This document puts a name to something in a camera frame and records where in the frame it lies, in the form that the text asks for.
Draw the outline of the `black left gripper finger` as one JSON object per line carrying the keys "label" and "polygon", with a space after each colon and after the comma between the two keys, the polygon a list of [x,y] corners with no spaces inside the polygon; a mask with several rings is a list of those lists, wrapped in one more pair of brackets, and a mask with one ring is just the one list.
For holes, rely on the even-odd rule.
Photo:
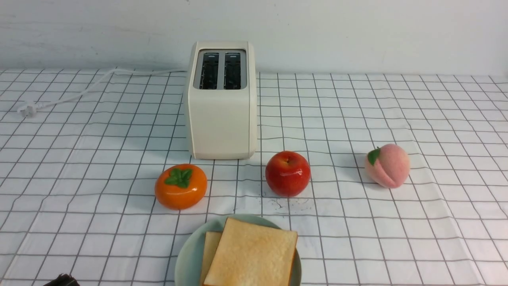
{"label": "black left gripper finger", "polygon": [[43,286],[80,286],[78,281],[69,274],[60,274],[58,277]]}

